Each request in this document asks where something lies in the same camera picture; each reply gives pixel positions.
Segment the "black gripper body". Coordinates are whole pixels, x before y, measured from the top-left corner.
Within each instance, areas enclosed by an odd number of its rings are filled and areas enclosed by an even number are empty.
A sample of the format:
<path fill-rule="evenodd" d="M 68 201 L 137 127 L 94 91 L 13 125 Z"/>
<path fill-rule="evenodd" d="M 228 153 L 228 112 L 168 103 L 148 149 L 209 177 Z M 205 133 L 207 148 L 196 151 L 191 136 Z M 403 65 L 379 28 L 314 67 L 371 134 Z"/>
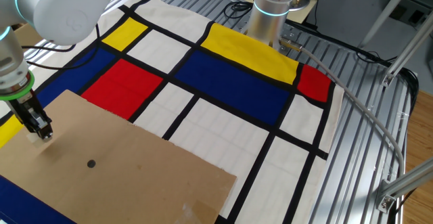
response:
<path fill-rule="evenodd" d="M 7 101 L 7 105 L 29 131 L 39 131 L 43 127 L 43 116 L 41 115 L 43 109 L 34 91 L 18 99 Z"/>

